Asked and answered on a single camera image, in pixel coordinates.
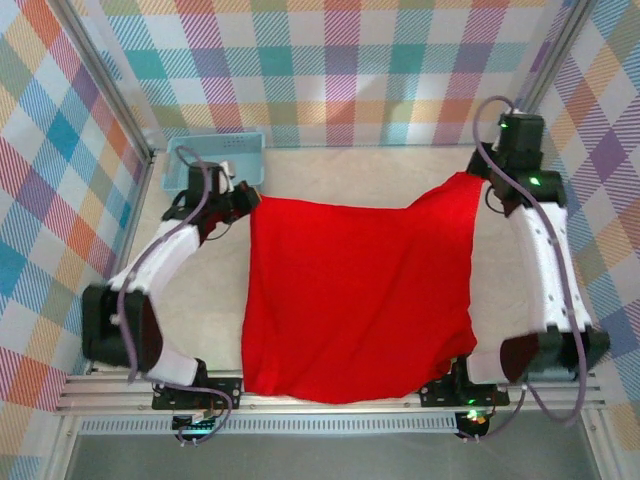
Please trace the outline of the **red t-shirt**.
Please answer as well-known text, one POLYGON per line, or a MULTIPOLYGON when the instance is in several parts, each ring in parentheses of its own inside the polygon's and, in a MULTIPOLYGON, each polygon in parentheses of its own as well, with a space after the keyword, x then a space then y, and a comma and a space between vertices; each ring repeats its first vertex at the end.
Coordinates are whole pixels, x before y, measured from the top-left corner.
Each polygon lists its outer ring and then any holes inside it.
POLYGON ((403 208, 264 198, 250 219, 245 388, 325 404, 400 398, 471 353, 482 186, 460 172, 403 208))

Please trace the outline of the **light blue plastic basket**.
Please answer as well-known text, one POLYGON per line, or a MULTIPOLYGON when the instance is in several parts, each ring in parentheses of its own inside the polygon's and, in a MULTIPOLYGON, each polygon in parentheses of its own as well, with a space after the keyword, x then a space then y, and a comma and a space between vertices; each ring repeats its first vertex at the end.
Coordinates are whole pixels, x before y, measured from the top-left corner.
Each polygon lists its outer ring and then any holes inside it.
POLYGON ((168 195, 187 187, 188 167, 176 155, 178 146, 194 150, 206 162, 229 162, 235 173, 234 183, 245 180, 251 186, 263 184, 265 137, 261 132, 184 136, 168 144, 169 159, 162 177, 162 188, 168 195))

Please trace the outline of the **left controller circuit board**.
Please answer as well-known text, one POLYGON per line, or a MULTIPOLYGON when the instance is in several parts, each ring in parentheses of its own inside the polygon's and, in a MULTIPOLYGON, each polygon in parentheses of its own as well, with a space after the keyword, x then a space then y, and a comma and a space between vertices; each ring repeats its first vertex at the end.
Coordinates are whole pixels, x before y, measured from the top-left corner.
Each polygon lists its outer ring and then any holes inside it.
POLYGON ((196 420, 191 415, 174 415, 171 421, 171 429, 178 431, 184 429, 192 435, 204 435, 209 433, 217 425, 217 417, 196 420))

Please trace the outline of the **controller circuit board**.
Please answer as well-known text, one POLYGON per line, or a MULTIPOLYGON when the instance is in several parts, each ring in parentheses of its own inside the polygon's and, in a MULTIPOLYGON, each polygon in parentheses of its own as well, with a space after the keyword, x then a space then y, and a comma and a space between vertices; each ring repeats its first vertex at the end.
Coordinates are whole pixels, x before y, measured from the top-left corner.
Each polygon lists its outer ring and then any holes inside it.
POLYGON ((479 407, 457 412, 456 425, 459 430, 470 431, 487 429, 490 424, 490 411, 479 407))
POLYGON ((178 431, 184 429, 192 435, 204 435, 209 433, 217 425, 217 417, 196 420, 191 415, 174 415, 171 421, 171 429, 178 431))

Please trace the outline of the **right controller circuit board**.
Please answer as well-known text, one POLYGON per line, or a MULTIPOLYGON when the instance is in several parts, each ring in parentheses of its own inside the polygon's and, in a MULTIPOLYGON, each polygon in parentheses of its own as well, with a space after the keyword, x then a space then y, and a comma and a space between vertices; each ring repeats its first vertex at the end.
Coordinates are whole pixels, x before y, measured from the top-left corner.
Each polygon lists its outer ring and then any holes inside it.
POLYGON ((470 431, 487 429, 490 424, 490 411, 479 407, 457 412, 456 425, 459 430, 470 431))

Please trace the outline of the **aluminium frame post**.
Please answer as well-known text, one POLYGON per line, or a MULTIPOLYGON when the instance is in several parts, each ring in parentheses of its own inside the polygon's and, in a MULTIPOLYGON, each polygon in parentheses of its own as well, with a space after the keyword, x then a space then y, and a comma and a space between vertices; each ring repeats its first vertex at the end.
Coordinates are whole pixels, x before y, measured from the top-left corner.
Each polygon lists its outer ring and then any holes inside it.
POLYGON ((96 83, 98 90, 105 97, 124 133, 132 142, 135 151, 142 159, 151 162, 154 158, 153 148, 144 138, 142 129, 135 120, 134 114, 117 87, 114 78, 108 71, 107 64, 91 40, 71 0, 45 1, 64 31, 68 34, 83 65, 96 83))
POLYGON ((547 0, 505 96, 535 112, 559 73, 597 0, 547 0))

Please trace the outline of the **aluminium side rail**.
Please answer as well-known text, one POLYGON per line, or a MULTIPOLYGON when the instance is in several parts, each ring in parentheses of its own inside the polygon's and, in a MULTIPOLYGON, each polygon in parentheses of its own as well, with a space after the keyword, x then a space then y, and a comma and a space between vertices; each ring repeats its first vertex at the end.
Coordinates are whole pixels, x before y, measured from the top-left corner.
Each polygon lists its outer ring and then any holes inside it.
MULTIPOLYGON (((115 266, 111 272, 111 278, 121 272, 127 265, 131 255, 132 245, 136 236, 136 231, 140 221, 142 209, 144 207, 145 198, 148 192, 148 187, 151 181, 151 177, 154 170, 155 156, 152 155, 151 159, 146 163, 141 175, 141 182, 138 187, 137 193, 132 204, 132 210, 128 218, 128 222, 125 228, 125 236, 120 253, 116 258, 115 266)), ((97 322, 89 322, 89 330, 92 333, 100 334, 101 328, 106 328, 106 340, 112 342, 114 339, 119 338, 116 345, 116 351, 123 351, 126 347, 126 341, 122 339, 123 335, 129 334, 128 327, 125 324, 117 325, 118 331, 113 332, 114 326, 109 318, 110 313, 118 313, 118 294, 113 293, 107 281, 102 283, 90 284, 86 291, 83 293, 83 301, 89 300, 90 305, 88 307, 83 306, 83 314, 88 313, 90 310, 94 310, 96 307, 97 322)))

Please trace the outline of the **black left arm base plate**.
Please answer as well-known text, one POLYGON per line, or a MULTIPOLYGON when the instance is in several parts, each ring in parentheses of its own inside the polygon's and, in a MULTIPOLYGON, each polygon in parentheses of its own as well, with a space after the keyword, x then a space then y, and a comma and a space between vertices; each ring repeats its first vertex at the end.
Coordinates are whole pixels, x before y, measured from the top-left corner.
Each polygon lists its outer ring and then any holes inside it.
POLYGON ((240 406, 239 377, 209 377, 203 386, 153 383, 153 410, 222 410, 240 406))

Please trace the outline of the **wide aluminium mounting rail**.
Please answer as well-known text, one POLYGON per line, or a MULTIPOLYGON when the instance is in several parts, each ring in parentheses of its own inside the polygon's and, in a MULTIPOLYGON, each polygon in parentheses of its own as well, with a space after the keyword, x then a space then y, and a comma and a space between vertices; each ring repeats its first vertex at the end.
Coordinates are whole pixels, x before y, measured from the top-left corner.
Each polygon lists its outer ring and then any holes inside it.
MULTIPOLYGON (((548 409, 565 411, 573 408, 579 388, 576 383, 546 382, 537 383, 534 389, 548 409)), ((125 415, 135 413, 153 414, 152 400, 155 396, 150 383, 137 379, 127 382, 124 371, 97 371, 89 375, 77 375, 67 378, 57 412, 75 415, 125 415)), ((291 397, 269 397, 241 391, 239 394, 238 414, 382 414, 415 413, 430 411, 467 411, 487 409, 489 400, 453 406, 443 397, 435 397, 428 388, 402 398, 356 402, 343 405, 330 405, 309 402, 291 397)))

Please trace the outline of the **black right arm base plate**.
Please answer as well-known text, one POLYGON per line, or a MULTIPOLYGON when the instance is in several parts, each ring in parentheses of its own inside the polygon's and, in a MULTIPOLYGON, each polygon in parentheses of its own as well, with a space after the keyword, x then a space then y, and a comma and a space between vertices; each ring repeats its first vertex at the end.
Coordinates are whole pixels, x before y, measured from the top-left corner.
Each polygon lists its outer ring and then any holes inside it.
POLYGON ((509 394, 500 391, 495 384, 474 384, 447 374, 424 385, 419 391, 421 406, 468 407, 508 406, 509 394))

